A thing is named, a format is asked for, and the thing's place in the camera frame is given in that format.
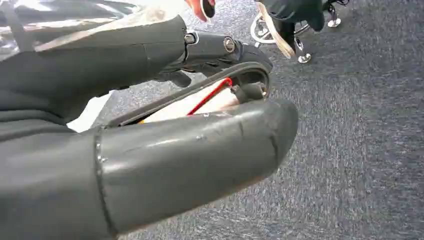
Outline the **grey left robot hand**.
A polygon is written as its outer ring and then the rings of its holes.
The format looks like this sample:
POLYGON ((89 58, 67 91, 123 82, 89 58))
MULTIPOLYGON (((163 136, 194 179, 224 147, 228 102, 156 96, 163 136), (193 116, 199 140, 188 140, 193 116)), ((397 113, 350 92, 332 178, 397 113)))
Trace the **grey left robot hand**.
POLYGON ((270 87, 258 48, 188 35, 176 0, 1 1, 1 239, 115 240, 279 168, 298 130, 289 100, 142 122, 226 77, 270 87), (183 90, 106 126, 67 126, 90 99, 151 80, 183 90))

